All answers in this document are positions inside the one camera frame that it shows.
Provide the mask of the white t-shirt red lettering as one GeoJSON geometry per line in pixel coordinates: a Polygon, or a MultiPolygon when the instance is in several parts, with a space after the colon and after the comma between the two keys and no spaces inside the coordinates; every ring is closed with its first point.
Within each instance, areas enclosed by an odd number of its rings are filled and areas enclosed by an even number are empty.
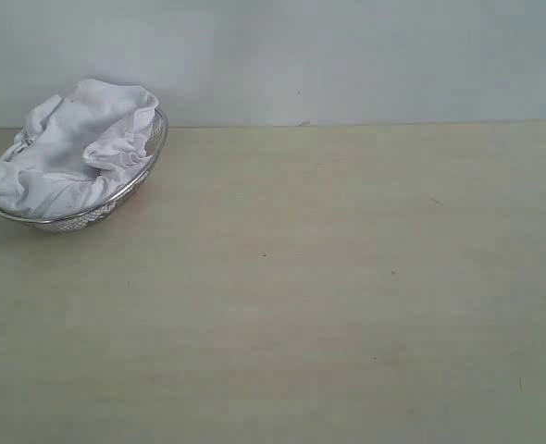
{"type": "Polygon", "coordinates": [[[0,208],[49,219],[107,200],[149,163],[157,107],[141,86],[95,79],[37,105],[0,156],[0,208]]]}

